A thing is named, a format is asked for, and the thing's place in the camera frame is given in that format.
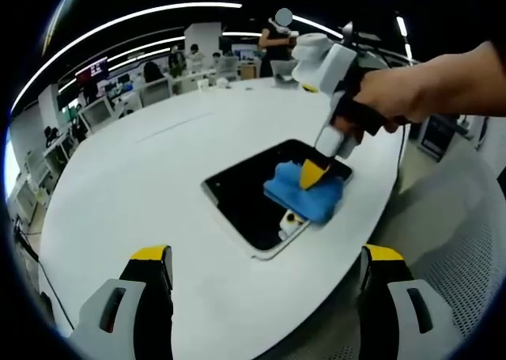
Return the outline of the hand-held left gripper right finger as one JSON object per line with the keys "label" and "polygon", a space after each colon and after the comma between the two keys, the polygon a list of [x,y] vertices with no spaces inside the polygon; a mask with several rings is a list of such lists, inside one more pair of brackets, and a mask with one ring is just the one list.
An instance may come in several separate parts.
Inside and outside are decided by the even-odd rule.
{"label": "hand-held left gripper right finger", "polygon": [[392,248],[361,249],[360,359],[447,359],[463,338],[451,306]]}

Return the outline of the person's right hand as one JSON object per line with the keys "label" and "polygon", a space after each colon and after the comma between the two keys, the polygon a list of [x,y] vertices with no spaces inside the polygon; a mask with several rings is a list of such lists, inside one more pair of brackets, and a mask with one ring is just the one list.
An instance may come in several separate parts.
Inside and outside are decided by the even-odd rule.
{"label": "person's right hand", "polygon": [[361,80],[360,91],[354,97],[382,115],[384,129],[397,131],[398,117],[420,123],[432,112],[438,85],[423,66],[374,70]]}

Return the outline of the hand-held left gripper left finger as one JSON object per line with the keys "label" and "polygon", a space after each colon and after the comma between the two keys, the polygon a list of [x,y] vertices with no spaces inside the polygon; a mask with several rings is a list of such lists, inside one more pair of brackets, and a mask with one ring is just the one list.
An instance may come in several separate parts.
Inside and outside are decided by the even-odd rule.
{"label": "hand-held left gripper left finger", "polygon": [[142,248],[83,304],[69,340],[82,359],[172,359],[172,316],[172,248]]}

